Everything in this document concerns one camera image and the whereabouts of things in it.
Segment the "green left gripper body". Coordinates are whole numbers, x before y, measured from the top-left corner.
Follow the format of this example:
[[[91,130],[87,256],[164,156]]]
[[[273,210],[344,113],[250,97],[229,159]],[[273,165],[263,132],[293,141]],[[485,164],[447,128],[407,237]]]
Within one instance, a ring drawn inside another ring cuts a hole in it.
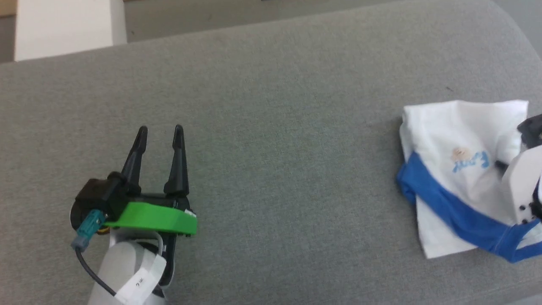
[[[108,218],[104,225],[193,236],[198,220],[187,197],[149,195],[131,199],[118,218]]]

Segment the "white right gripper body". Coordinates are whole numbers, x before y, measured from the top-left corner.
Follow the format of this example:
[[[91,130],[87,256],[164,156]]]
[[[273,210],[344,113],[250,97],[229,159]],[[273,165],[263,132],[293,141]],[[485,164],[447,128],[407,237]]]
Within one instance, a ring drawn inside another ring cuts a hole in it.
[[[527,149],[517,155],[505,170],[501,190],[509,212],[517,224],[541,218],[542,149]]]

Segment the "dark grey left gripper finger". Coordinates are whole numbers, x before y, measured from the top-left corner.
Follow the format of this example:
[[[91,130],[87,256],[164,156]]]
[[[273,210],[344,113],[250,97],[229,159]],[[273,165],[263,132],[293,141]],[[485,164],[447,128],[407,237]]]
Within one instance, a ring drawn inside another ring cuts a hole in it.
[[[174,158],[168,181],[164,185],[164,193],[168,196],[186,197],[189,194],[188,168],[184,130],[180,124],[175,126],[172,148]]]
[[[147,135],[148,128],[146,126],[141,126],[121,171],[121,174],[126,179],[125,184],[127,185],[128,195],[141,194],[139,178],[141,175],[141,162],[143,154],[147,148]]]

